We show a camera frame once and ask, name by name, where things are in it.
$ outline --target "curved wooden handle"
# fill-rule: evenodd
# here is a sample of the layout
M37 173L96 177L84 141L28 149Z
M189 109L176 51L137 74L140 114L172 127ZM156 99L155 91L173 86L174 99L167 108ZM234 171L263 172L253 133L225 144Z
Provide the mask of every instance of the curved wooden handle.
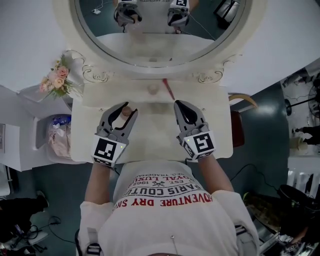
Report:
M233 94L229 96L229 101L235 100L235 99L243 99L247 102L250 102L255 108L258 107L258 104L248 95L246 94Z

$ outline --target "white t-shirt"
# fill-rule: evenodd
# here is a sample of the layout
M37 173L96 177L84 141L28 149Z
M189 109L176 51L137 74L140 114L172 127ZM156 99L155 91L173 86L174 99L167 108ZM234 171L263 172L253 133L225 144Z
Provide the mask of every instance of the white t-shirt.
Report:
M113 201L116 203L81 204L79 243L83 251L98 242L105 256L176 251L182 256L237 256L235 225L244 226L259 244L240 195L222 190L209 194L190 168L179 162L126 164ZM97 241L90 241L88 230L96 231Z

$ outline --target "mirror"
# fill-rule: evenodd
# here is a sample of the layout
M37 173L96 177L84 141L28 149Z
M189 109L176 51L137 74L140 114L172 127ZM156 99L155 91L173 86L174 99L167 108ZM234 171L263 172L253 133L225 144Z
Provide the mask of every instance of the mirror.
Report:
M85 33L105 53L134 66L162 68L215 49L239 22L245 2L75 0L75 8Z

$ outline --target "red pen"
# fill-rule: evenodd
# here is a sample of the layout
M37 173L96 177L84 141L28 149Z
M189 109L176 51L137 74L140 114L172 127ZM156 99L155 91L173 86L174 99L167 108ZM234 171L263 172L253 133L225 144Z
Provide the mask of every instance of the red pen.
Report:
M168 80L166 78L164 78L164 79L162 79L162 82L164 83L165 87L168 89L172 99L175 101L176 99L175 99L174 93L172 92L172 90L168 84Z

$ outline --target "flower arrangement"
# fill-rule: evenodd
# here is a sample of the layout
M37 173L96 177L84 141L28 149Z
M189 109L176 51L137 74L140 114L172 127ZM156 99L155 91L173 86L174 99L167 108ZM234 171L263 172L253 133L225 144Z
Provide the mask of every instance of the flower arrangement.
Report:
M45 76L40 84L40 92L49 92L48 95L56 97L62 97L69 94L72 82L67 80L70 69L64 55L55 62L54 68L51 68L51 72Z

